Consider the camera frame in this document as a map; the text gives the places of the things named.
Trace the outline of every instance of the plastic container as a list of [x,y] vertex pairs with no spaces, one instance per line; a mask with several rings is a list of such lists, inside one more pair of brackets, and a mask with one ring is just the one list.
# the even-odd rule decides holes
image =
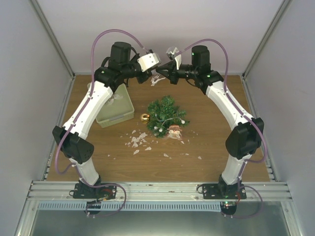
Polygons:
[[96,121],[102,128],[134,118],[134,107],[126,86],[120,85],[115,94],[122,98],[114,99],[113,102],[108,100],[96,116]]

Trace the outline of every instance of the vent grille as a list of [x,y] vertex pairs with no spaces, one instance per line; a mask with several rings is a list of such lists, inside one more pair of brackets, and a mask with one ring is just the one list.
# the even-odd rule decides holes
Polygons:
[[[41,201],[38,210],[85,210],[85,201]],[[98,210],[117,210],[120,202],[102,202]],[[198,202],[198,203],[179,203],[179,202],[127,202],[123,208],[125,211],[215,211],[220,212],[220,203]]]

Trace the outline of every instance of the white debris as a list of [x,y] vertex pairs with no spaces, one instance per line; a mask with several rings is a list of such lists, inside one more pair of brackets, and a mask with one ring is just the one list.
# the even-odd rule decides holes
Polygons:
[[151,78],[151,86],[156,85],[159,81],[164,80],[165,77],[160,78],[160,75],[154,75]]

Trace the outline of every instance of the black mounting bracket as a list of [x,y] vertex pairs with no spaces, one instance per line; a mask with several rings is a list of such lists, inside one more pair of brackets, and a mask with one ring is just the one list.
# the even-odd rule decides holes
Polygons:
[[[101,183],[101,178],[97,180],[94,186],[98,185],[105,185],[104,183]],[[71,190],[69,194],[73,193],[71,196],[75,199],[96,199],[100,201],[115,199],[116,192],[116,186],[92,188],[79,181],[75,184],[74,190]]]

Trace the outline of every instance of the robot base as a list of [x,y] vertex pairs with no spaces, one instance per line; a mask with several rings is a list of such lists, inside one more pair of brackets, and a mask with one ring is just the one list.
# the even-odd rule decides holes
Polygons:
[[246,199],[246,192],[240,182],[241,189],[238,190],[237,183],[227,185],[220,176],[218,183],[204,183],[202,185],[202,194],[204,199]]
[[[101,178],[99,177],[94,186],[101,184]],[[108,186],[101,188],[91,188],[79,180],[79,183],[75,184],[74,190],[71,190],[69,195],[75,199],[110,200],[116,197],[116,187]]]

